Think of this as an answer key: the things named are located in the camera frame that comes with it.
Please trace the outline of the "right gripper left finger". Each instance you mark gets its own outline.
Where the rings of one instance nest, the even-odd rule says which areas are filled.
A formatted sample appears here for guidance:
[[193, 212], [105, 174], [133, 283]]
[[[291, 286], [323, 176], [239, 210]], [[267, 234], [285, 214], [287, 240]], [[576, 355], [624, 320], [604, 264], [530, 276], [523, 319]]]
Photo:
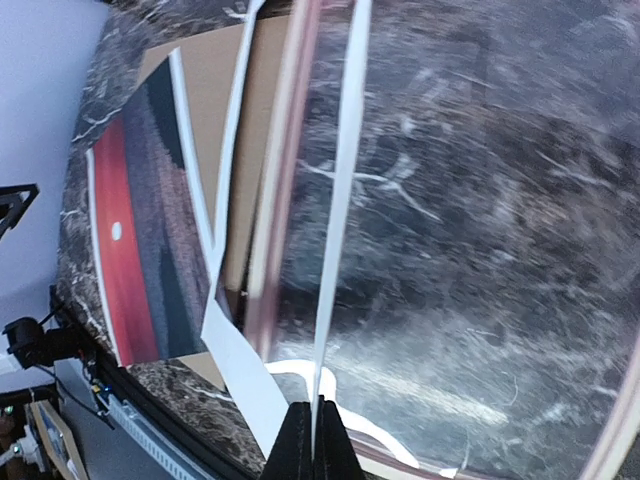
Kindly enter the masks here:
[[311, 407], [309, 402], [289, 405], [260, 480], [311, 480]]

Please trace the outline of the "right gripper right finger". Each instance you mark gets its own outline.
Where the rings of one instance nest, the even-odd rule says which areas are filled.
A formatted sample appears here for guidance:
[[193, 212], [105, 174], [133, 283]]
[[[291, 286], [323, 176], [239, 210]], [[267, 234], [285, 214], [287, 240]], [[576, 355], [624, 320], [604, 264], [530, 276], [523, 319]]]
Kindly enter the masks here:
[[313, 478], [365, 480], [336, 403], [320, 396], [316, 419]]

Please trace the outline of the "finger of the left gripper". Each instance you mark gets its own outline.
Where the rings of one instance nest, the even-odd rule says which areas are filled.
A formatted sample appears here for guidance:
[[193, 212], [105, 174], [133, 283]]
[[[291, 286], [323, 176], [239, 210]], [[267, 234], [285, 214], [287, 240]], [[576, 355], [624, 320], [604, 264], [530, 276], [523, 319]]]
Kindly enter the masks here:
[[35, 183], [1, 188], [0, 238], [14, 229], [39, 194]]

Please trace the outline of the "white photo mat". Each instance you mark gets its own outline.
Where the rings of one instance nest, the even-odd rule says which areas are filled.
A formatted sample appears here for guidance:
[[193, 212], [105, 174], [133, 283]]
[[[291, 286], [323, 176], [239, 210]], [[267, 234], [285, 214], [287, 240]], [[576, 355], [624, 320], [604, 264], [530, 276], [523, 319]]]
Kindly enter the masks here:
[[320, 395], [333, 400], [335, 375], [324, 365], [339, 261], [343, 253], [353, 255], [355, 242], [345, 240], [347, 213], [357, 179], [356, 162], [370, 153], [359, 150], [362, 137], [371, 138], [373, 122], [381, 107], [365, 109], [365, 92], [375, 85], [386, 89], [408, 86], [409, 74], [426, 62], [423, 54], [431, 34], [439, 31], [425, 19], [417, 5], [406, 1], [358, 1], [350, 24], [340, 96], [335, 167], [328, 234], [319, 279], [319, 302], [315, 319], [314, 357], [264, 363], [224, 313], [217, 293], [209, 297], [202, 338], [226, 387], [244, 416], [256, 442], [269, 454], [280, 430], [288, 404], [274, 380], [275, 375], [298, 374], [306, 382], [312, 407], [311, 427], [320, 432]]

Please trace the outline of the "red sunset photo print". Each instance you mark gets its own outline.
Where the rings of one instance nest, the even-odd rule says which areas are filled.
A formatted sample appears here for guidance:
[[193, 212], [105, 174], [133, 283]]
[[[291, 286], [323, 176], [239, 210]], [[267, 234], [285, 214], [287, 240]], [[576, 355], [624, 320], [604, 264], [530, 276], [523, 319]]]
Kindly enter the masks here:
[[118, 363], [203, 351], [212, 235], [179, 49], [85, 157], [100, 301]]

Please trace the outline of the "light wooden picture frame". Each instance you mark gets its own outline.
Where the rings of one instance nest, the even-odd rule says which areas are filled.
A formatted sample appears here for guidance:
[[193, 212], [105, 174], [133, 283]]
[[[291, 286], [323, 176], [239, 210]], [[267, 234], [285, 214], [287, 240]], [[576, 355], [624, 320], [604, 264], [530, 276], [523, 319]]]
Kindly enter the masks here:
[[349, 1], [313, 15], [246, 332], [394, 476], [639, 475], [639, 5], [376, 1], [341, 242], [326, 240]]

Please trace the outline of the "brown cardboard backing board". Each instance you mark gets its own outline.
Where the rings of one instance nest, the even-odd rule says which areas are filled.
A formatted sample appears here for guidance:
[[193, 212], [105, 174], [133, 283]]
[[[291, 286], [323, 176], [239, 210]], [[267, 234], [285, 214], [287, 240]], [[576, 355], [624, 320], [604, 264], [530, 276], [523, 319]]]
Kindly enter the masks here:
[[[210, 231], [212, 237], [220, 230], [226, 236], [221, 268], [208, 272], [211, 290], [217, 291], [228, 316], [239, 310], [240, 289], [249, 264], [289, 23], [288, 16], [277, 16], [258, 21], [254, 30], [230, 173], [228, 214], [223, 226], [218, 225], [215, 214], [219, 202], [217, 183], [222, 171], [219, 156], [243, 27], [226, 27], [151, 48], [145, 52], [138, 73], [139, 86], [171, 50], [180, 50]], [[175, 359], [213, 385], [223, 386], [222, 376], [205, 345], [199, 353]]]

